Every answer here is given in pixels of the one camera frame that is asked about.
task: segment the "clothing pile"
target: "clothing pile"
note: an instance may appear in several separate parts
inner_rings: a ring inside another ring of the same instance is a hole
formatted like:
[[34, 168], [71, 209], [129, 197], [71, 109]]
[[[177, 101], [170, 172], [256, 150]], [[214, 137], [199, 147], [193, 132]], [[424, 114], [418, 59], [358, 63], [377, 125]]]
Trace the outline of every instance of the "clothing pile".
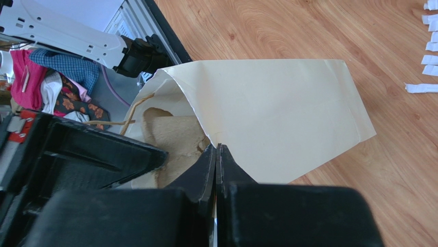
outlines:
[[45, 49], [10, 53], [15, 74], [11, 95], [18, 105], [79, 122], [110, 120], [89, 97], [99, 78], [96, 64]]

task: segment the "cream paper bag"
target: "cream paper bag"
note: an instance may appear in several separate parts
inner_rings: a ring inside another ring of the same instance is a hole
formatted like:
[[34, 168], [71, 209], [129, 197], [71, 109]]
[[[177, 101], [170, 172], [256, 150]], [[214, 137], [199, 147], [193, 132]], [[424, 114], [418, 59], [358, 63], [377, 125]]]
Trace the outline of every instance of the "cream paper bag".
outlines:
[[[196, 115], [260, 183], [291, 182], [376, 134], [342, 60], [196, 61], [159, 69], [134, 102], [154, 92], [133, 119]], [[142, 140], [140, 126], [125, 136]]]

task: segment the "wire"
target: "wire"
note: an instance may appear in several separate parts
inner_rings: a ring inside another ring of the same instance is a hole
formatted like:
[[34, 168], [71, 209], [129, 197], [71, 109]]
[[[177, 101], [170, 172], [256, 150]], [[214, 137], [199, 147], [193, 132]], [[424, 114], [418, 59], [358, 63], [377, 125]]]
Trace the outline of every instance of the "wire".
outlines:
[[122, 102], [122, 104], [124, 104], [127, 107], [131, 107], [131, 105], [126, 102], [124, 99], [122, 99], [122, 97], [120, 97], [120, 95], [114, 90], [113, 86], [110, 83], [110, 80], [108, 79], [108, 74], [106, 73], [106, 68], [105, 66], [103, 66], [102, 64], [100, 65], [100, 67], [102, 68], [102, 74], [103, 74], [103, 78], [105, 79], [106, 85], [108, 86], [109, 90], [111, 91], [111, 93], [113, 93], [113, 95], [120, 101]]
[[0, 45], [0, 48], [9, 48], [9, 49], [11, 49], [14, 45], [21, 45], [21, 44], [25, 44], [24, 46], [26, 46], [26, 45], [31, 44], [31, 42], [20, 42], [20, 43], [9, 44], [9, 45]]
[[17, 49], [21, 49], [21, 48], [23, 48], [23, 47], [25, 47], [25, 46], [27, 46], [27, 45], [30, 45], [31, 43], [27, 43], [27, 44], [24, 44], [24, 45], [22, 45], [22, 46], [19, 46], [19, 47], [11, 47], [10, 49], [12, 49], [12, 50], [17, 50]]
[[139, 101], [137, 101], [135, 104], [133, 104], [133, 107], [131, 108], [131, 110], [129, 111], [129, 117], [128, 119], [125, 121], [125, 124], [123, 125], [122, 129], [120, 130], [120, 135], [125, 135], [127, 128], [129, 126], [129, 124], [131, 123], [132, 117], [134, 116], [134, 112], [135, 109], [137, 108], [137, 106], [141, 105], [143, 102], [145, 102], [146, 100], [154, 97], [155, 94], [150, 94], [142, 99], [140, 99]]

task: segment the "plaid shirt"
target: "plaid shirt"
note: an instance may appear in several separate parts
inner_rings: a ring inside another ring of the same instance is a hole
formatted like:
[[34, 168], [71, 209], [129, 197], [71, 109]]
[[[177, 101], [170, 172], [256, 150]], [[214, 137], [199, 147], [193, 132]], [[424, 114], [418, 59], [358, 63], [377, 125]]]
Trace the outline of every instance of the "plaid shirt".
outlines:
[[36, 49], [29, 55], [32, 62], [52, 68], [81, 84], [90, 95], [99, 78], [99, 67], [88, 60], [59, 54], [46, 49]]

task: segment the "white machine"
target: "white machine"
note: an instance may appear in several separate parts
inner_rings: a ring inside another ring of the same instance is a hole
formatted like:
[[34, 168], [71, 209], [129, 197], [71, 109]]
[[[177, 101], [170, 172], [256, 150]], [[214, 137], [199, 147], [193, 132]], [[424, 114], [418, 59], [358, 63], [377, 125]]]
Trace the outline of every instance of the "white machine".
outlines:
[[181, 63], [146, 2], [124, 1], [103, 32], [35, 0], [0, 0], [0, 34], [3, 39], [76, 54], [135, 78]]

